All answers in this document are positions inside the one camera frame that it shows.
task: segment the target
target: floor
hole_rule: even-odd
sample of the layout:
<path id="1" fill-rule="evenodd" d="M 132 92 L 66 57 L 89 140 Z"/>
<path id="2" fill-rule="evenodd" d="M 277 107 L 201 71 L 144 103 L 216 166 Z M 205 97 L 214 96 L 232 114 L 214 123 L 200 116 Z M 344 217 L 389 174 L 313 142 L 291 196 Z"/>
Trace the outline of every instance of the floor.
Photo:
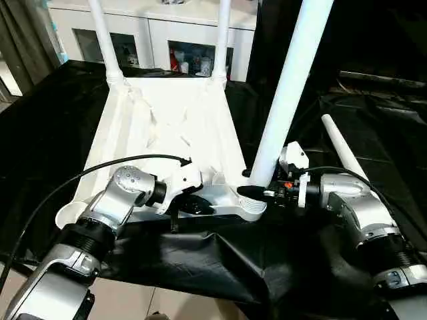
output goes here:
<path id="1" fill-rule="evenodd" d="M 14 271 L 9 274 L 0 300 L 0 316 L 24 281 Z M 95 295 L 95 305 L 90 320 L 143 320 L 156 311 L 171 320 L 246 320 L 231 301 L 178 291 L 97 279 L 91 292 Z"/>

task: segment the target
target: cable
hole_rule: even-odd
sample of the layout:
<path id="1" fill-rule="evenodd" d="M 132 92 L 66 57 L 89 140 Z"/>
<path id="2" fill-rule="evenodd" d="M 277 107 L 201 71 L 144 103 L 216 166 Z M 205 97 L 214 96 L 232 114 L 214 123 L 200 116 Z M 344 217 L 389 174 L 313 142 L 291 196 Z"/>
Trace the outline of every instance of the cable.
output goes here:
<path id="1" fill-rule="evenodd" d="M 24 224 L 24 227 L 21 230 L 21 234 L 19 235 L 15 246 L 13 247 L 8 260 L 5 263 L 5 266 L 3 268 L 3 272 L 1 273 L 0 276 L 0 295 L 1 292 L 3 291 L 3 288 L 5 286 L 5 282 L 7 279 L 7 275 L 9 274 L 9 271 L 12 267 L 13 264 L 13 260 L 15 259 L 15 256 L 18 252 L 19 249 L 19 245 L 21 244 L 22 238 L 25 234 L 25 232 L 27 231 L 29 225 L 31 224 L 31 222 L 34 220 L 36 214 L 38 213 L 38 211 L 40 210 L 40 208 L 42 208 L 42 206 L 52 197 L 54 196 L 54 194 L 56 194 L 58 191 L 62 190 L 62 188 L 64 188 L 65 186 L 67 186 L 68 184 L 70 184 L 71 182 L 73 182 L 74 180 L 77 180 L 79 178 L 81 178 L 84 175 L 87 175 L 91 172 L 94 172 L 96 170 L 105 168 L 105 167 L 109 167 L 110 165 L 116 165 L 118 163 L 123 163 L 123 162 L 128 162 L 128 161 L 133 161 L 133 160 L 139 160 L 139 159 L 151 159 L 151 158 L 162 158 L 162 159 L 172 159 L 172 160 L 176 160 L 179 161 L 181 163 L 181 166 L 183 167 L 184 165 L 188 165 L 191 163 L 191 160 L 187 160 L 181 157 L 176 157 L 175 155 L 158 155 L 158 154 L 153 154 L 153 155 L 134 155 L 133 157 L 126 157 L 126 158 L 121 158 L 121 159 L 116 159 L 116 160 L 112 160 L 112 161 L 107 161 L 104 163 L 101 163 L 99 165 L 95 165 L 93 167 L 90 167 L 84 171 L 82 171 L 81 173 L 79 173 L 78 175 L 75 175 L 74 177 L 66 180 L 66 182 L 62 183 L 60 186 L 58 186 L 56 189 L 54 189 L 52 192 L 50 192 L 50 194 L 48 194 L 40 203 L 38 206 L 36 206 L 36 208 L 34 209 L 34 211 L 29 215 L 29 218 L 27 220 L 27 222 Z"/>
<path id="2" fill-rule="evenodd" d="M 421 238 L 423 238 L 423 240 L 427 243 L 427 235 L 420 228 L 420 226 L 418 226 L 418 224 L 415 222 L 415 220 L 405 210 L 403 210 L 403 208 L 401 206 L 395 204 L 395 201 L 389 201 L 388 198 L 385 197 L 381 193 L 381 191 L 378 190 L 377 187 L 375 187 L 371 182 L 369 182 L 369 180 L 363 178 L 361 175 L 359 175 L 359 174 L 357 174 L 357 173 L 355 173 L 349 169 L 339 168 L 339 167 L 330 167 L 330 166 L 311 167 L 311 168 L 307 168 L 307 169 L 298 170 L 297 172 L 298 173 L 305 173 L 305 172 L 315 172 L 315 171 L 321 171 L 321 172 L 329 171 L 329 172 L 335 172 L 335 173 L 347 173 L 347 174 L 361 180 L 361 182 L 363 182 L 364 184 L 369 186 L 369 188 L 371 188 L 371 190 L 373 190 L 379 196 L 380 200 L 386 206 L 386 208 L 390 212 L 390 214 L 392 214 L 392 212 L 393 212 L 393 208 L 392 208 L 392 205 L 390 204 L 390 202 L 393 202 L 394 206 L 405 216 L 405 218 L 409 221 L 409 223 L 420 234 Z"/>

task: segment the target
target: white pipe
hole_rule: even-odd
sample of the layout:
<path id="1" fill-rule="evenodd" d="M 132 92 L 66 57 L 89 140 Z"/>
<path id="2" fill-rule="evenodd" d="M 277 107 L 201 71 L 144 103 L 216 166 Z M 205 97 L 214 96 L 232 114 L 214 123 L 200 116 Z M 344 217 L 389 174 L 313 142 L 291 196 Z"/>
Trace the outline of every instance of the white pipe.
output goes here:
<path id="1" fill-rule="evenodd" d="M 366 176 L 358 160 L 352 153 L 352 150 L 348 146 L 346 140 L 342 136 L 340 130 L 337 128 L 331 116 L 323 115 L 322 122 L 326 128 L 326 131 L 328 132 L 329 138 L 331 139 L 332 144 L 335 147 L 335 150 L 341 160 L 343 167 L 357 173 L 358 175 L 361 175 L 363 178 L 368 180 L 368 177 Z"/>
<path id="2" fill-rule="evenodd" d="M 334 0 L 303 0 L 260 147 L 250 185 L 267 187 L 312 67 Z M 247 210 L 262 212 L 266 204 L 245 199 Z"/>
<path id="3" fill-rule="evenodd" d="M 230 23 L 230 10 L 232 0 L 221 0 L 218 12 L 218 39 L 215 48 L 215 61 L 213 63 L 212 77 L 227 82 L 226 59 L 228 44 L 228 24 Z"/>
<path id="4" fill-rule="evenodd" d="M 119 63 L 115 56 L 113 42 L 111 41 L 99 0 L 88 1 L 89 6 L 91 7 L 93 20 L 95 22 L 99 46 L 101 47 L 102 56 L 104 58 L 107 82 L 109 85 L 114 83 L 123 83 L 123 73 L 119 68 Z"/>

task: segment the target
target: black cloth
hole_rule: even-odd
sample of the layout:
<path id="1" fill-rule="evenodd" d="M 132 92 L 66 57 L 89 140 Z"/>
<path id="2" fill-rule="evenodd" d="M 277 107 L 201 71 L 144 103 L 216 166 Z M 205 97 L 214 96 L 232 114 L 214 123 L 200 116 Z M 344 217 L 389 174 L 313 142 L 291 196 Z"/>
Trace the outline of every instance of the black cloth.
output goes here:
<path id="1" fill-rule="evenodd" d="M 160 70 L 123 69 L 128 77 L 178 77 Z M 3 259 L 38 202 L 83 169 L 108 87 L 103 65 L 69 61 L 0 114 L 0 254 Z M 226 88 L 248 167 L 252 166 L 268 105 L 245 83 Z M 327 96 L 301 105 L 290 139 L 298 139 L 311 165 L 340 165 L 322 127 L 329 112 L 370 180 L 426 227 L 426 118 L 409 106 L 371 97 Z M 77 187 L 71 185 L 37 216 L 19 252 L 34 263 L 58 230 L 54 217 Z M 396 220 L 414 244 L 426 244 L 405 217 Z M 250 319 L 352 319 L 373 295 L 369 277 L 350 265 L 325 211 L 269 207 L 256 223 L 238 217 L 129 224 L 107 257 L 102 276 L 231 299 Z"/>

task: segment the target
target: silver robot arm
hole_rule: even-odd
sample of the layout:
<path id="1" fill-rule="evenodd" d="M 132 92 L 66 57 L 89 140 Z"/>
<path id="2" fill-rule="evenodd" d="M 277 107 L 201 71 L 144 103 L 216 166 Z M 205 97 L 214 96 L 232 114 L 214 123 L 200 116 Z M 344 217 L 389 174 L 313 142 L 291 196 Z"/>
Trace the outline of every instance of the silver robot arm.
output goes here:
<path id="1" fill-rule="evenodd" d="M 347 174 L 323 174 L 317 183 L 306 172 L 298 175 L 308 168 L 308 158 L 295 142 L 282 150 L 279 164 L 284 181 L 273 181 L 268 188 L 239 187 L 238 193 L 285 207 L 304 207 L 307 202 L 333 212 L 340 229 L 345 231 L 347 244 L 359 254 L 372 275 L 374 288 L 387 298 L 399 319 L 425 319 L 425 314 L 424 318 L 414 314 L 427 312 L 426 296 L 419 296 L 420 288 L 427 293 L 427 266 L 401 234 L 377 194 Z M 406 306 L 414 302 L 425 308 L 409 315 Z"/>
<path id="2" fill-rule="evenodd" d="M 193 175 L 185 181 L 176 179 L 171 185 L 172 181 L 156 181 L 136 167 L 120 167 L 77 223 L 65 226 L 58 244 L 14 296 L 3 319 L 86 319 L 95 301 L 89 287 L 133 207 L 160 205 L 165 211 L 167 207 L 162 204 L 168 205 L 170 198 L 189 187 L 201 187 L 193 164 L 178 171 L 182 171 L 178 175 Z"/>

